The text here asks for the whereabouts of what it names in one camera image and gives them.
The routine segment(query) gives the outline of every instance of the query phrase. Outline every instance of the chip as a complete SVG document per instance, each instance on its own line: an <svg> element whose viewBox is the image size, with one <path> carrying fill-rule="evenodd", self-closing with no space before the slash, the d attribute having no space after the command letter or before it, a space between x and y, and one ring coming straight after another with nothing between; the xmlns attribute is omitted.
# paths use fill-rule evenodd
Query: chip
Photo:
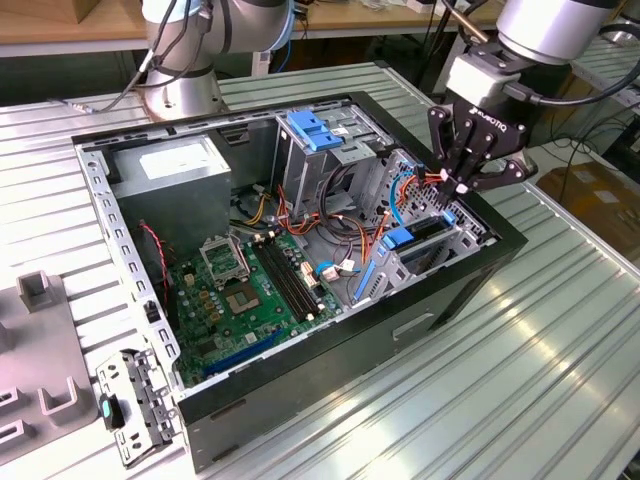
<svg viewBox="0 0 640 480"><path fill-rule="evenodd" d="M236 315L260 306L258 292L250 283L236 284L225 289L224 297L231 311Z"/></svg>
<svg viewBox="0 0 640 480"><path fill-rule="evenodd" d="M206 355L218 349L216 342L213 339L209 339L206 342L199 343L197 346L200 355Z"/></svg>

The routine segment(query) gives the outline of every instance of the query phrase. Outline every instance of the wooden table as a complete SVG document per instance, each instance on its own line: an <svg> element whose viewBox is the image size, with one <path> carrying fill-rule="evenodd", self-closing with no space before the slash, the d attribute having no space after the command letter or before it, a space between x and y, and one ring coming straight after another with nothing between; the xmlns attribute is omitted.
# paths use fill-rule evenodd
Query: wooden table
<svg viewBox="0 0 640 480"><path fill-rule="evenodd" d="M490 0L472 18L492 28L502 5ZM305 38L335 38L424 33L429 14L393 6L373 11L357 0L317 3L309 9ZM434 24L439 21L435 16ZM457 28L454 21L448 29ZM293 39L304 27L296 22ZM0 57L105 52L147 48L145 21L138 0L102 0L78 25L0 12Z"/></svg>

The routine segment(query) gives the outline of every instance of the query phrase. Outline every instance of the ram slot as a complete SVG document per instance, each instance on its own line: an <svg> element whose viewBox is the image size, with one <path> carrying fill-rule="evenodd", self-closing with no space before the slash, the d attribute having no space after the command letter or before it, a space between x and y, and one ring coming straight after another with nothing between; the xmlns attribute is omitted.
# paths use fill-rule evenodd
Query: ram slot
<svg viewBox="0 0 640 480"><path fill-rule="evenodd" d="M265 247L266 246L260 245L257 248L254 248L256 258L267 272L267 275L269 275L271 281L275 284L278 292L280 292L284 297L284 300L287 302L287 305L289 305L289 308L292 310L295 317L299 321L303 321L307 316L307 312L305 312L303 304L299 302L295 291L284 280L282 272L278 266L274 264L273 260L266 252Z"/></svg>
<svg viewBox="0 0 640 480"><path fill-rule="evenodd" d="M279 266L283 275L289 280L290 285L295 289L297 298L303 302L307 313L317 315L319 310L316 302L313 300L307 287L302 283L302 280L300 280L300 277L296 275L295 270L289 266L289 261L284 253L282 253L282 250L274 244L268 245L266 250L274 263Z"/></svg>

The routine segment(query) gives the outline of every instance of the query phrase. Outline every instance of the yellow wire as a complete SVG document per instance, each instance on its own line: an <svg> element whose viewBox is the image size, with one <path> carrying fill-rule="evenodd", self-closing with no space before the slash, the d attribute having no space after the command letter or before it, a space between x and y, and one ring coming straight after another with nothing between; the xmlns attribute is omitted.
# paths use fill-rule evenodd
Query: yellow wire
<svg viewBox="0 0 640 480"><path fill-rule="evenodd" d="M251 220L247 220L246 222L244 222L245 225L255 225L262 218L262 214L264 213L264 204L267 201L267 199L269 199L271 196L265 193L261 197L262 198L260 198L260 206L258 207L258 213L256 213Z"/></svg>

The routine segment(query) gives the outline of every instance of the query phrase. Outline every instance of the aluminum extrusion table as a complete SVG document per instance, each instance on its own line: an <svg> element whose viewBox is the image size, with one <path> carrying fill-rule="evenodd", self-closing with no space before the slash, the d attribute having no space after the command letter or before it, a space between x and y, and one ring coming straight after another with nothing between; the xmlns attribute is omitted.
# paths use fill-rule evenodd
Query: aluminum extrusion table
<svg viewBox="0 0 640 480"><path fill-rule="evenodd" d="M576 76L598 91L602 91L629 73L638 62L638 58L640 58L640 44L621 46L602 37L596 37L584 55L571 62L571 65ZM635 84L611 98L625 107L636 105L640 102L640 88Z"/></svg>
<svg viewBox="0 0 640 480"><path fill-rule="evenodd" d="M222 82L239 109L366 90L429 144L429 101L373 64ZM112 96L91 100L106 104ZM61 274L90 372L136 334L69 136L148 122L0 109L0 281ZM529 243L454 321L200 478L616 478L640 447L640 276L530 185L485 195ZM101 420L1 478L191 478L174 444L124 471Z"/></svg>

